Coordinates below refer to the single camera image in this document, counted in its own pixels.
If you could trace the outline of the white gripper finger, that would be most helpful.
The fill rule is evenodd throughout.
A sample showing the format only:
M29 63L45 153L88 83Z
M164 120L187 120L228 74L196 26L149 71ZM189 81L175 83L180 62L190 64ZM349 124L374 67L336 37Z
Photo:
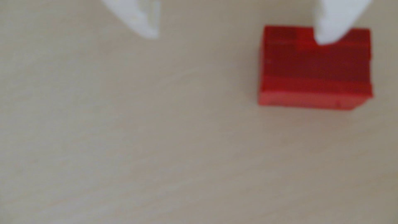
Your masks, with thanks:
M339 41L372 3L371 0L317 0L314 39L318 45Z
M103 0L104 5L139 36L157 39L160 35L159 0Z

